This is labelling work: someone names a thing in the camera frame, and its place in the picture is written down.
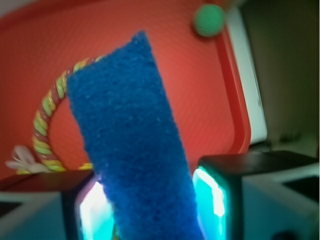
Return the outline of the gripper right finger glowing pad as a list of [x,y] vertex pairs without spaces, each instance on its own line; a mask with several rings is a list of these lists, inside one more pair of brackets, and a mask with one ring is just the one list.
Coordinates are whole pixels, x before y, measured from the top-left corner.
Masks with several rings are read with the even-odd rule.
[[207,240],[317,240],[318,159],[290,151],[203,156],[193,173]]

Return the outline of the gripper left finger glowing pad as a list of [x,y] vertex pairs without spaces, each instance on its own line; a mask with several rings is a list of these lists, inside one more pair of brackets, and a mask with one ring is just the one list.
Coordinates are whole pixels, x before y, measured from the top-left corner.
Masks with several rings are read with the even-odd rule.
[[91,170],[0,181],[2,240],[114,240],[111,203]]

